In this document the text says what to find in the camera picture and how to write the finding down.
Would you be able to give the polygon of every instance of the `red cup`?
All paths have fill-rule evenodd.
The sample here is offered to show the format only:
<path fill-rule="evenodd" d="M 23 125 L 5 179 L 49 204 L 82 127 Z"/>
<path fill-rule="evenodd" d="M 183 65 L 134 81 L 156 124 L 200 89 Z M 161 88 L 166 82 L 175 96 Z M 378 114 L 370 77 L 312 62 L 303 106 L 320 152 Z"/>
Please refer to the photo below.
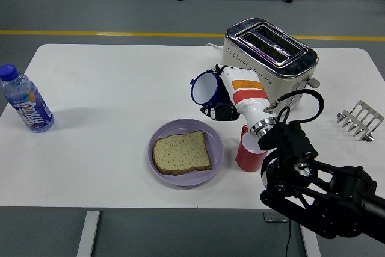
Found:
<path fill-rule="evenodd" d="M 261 150 L 258 145 L 258 139 L 249 133 L 246 125 L 243 126 L 241 141 L 239 142 L 236 155 L 236 162 L 240 168 L 246 172 L 258 171 L 266 155 L 267 150 Z"/>

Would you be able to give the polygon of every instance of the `black cable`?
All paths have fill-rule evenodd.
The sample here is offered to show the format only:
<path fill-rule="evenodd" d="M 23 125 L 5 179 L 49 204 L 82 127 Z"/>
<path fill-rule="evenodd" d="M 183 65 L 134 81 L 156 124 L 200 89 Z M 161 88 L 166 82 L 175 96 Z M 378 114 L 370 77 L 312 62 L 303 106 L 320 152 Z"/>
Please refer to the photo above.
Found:
<path fill-rule="evenodd" d="M 281 102 L 285 99 L 288 99 L 292 96 L 296 96 L 298 94 L 310 94 L 311 96 L 314 96 L 318 102 L 319 102 L 319 108 L 318 108 L 318 112 L 311 118 L 309 119 L 305 119 L 305 120 L 292 120 L 291 122 L 289 123 L 309 123 L 313 120 L 315 120 L 317 117 L 319 117 L 319 115 L 322 113 L 322 111 L 324 110 L 324 106 L 325 106 L 325 103 L 324 103 L 324 98 L 315 90 L 308 90 L 308 89 L 303 89 L 303 90 L 295 90 L 295 91 L 291 91 L 290 93 L 286 93 L 284 94 L 283 96 L 280 96 L 277 101 L 278 102 Z M 282 115 L 282 111 L 285 110 L 285 108 L 283 108 L 280 113 L 279 113 L 279 116 Z"/>
<path fill-rule="evenodd" d="M 287 113 L 285 114 L 285 117 L 283 118 L 283 123 L 286 123 L 286 121 L 288 120 L 288 116 L 290 113 L 290 107 L 287 105 L 278 113 L 278 116 L 277 116 L 278 122 L 280 122 L 281 116 L 282 116 L 284 111 L 287 111 Z"/>
<path fill-rule="evenodd" d="M 286 257 L 288 257 L 290 237 L 291 237 L 291 219 L 289 219 L 289 238 L 288 238 L 288 243 L 286 244 L 286 253 L 285 253 Z"/>

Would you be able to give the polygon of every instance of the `plastic water bottle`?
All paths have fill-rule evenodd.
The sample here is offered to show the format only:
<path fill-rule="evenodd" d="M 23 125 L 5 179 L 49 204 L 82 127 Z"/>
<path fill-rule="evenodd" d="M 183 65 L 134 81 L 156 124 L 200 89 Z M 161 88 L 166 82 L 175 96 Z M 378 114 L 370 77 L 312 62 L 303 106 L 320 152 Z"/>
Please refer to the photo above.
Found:
<path fill-rule="evenodd" d="M 45 132 L 54 124 L 54 115 L 37 87 L 13 64 L 0 66 L 0 79 L 5 98 L 32 132 Z"/>

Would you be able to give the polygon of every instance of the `metal toast rack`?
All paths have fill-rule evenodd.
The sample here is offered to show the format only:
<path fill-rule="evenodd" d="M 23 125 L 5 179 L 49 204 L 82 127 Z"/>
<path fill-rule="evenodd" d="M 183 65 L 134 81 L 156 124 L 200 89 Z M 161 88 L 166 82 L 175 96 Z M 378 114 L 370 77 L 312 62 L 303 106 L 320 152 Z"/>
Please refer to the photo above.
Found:
<path fill-rule="evenodd" d="M 342 113 L 337 114 L 337 122 L 339 123 L 343 120 L 345 120 L 342 124 L 343 128 L 350 125 L 348 132 L 356 129 L 353 137 L 361 134 L 359 141 L 372 141 L 374 140 L 372 133 L 383 122 L 384 117 L 368 104 L 359 100 L 350 112 L 344 110 Z"/>

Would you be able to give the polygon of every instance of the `power cord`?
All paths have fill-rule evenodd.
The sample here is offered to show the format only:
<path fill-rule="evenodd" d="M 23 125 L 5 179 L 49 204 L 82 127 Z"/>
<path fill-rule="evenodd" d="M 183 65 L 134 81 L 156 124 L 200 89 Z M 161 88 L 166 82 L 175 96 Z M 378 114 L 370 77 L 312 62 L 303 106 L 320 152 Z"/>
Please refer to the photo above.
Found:
<path fill-rule="evenodd" d="M 213 43 L 207 43 L 205 46 L 212 46 L 213 48 L 215 48 L 216 51 L 218 51 L 220 54 L 223 54 L 223 47 L 222 46 L 218 46 L 218 45 L 215 45 Z"/>
<path fill-rule="evenodd" d="M 292 120 L 289 123 L 309 123 L 309 122 L 314 121 L 317 117 L 319 117 L 319 115 L 322 113 L 322 111 L 324 110 L 324 107 L 325 107 L 324 98 L 315 90 L 309 90 L 309 89 L 305 88 L 302 90 L 291 91 L 289 93 L 284 94 L 283 96 L 280 96 L 276 101 L 273 102 L 273 106 L 277 106 L 281 101 L 288 99 L 288 98 L 291 98 L 292 96 L 296 96 L 298 94 L 309 94 L 309 95 L 315 97 L 319 103 L 318 111 L 313 117 L 309 117 L 308 119 L 305 119 L 305 120 Z M 289 106 L 285 106 L 278 113 L 278 116 L 277 116 L 278 121 L 280 121 L 281 116 L 285 111 L 287 111 L 287 112 L 285 114 L 285 118 L 284 118 L 283 122 L 286 123 L 286 120 L 288 119 L 288 115 L 290 113 L 290 107 Z"/>
<path fill-rule="evenodd" d="M 291 219 L 289 219 L 289 238 L 288 238 L 288 242 L 286 243 L 286 251 L 285 251 L 286 257 L 288 257 L 290 238 L 291 238 Z"/>

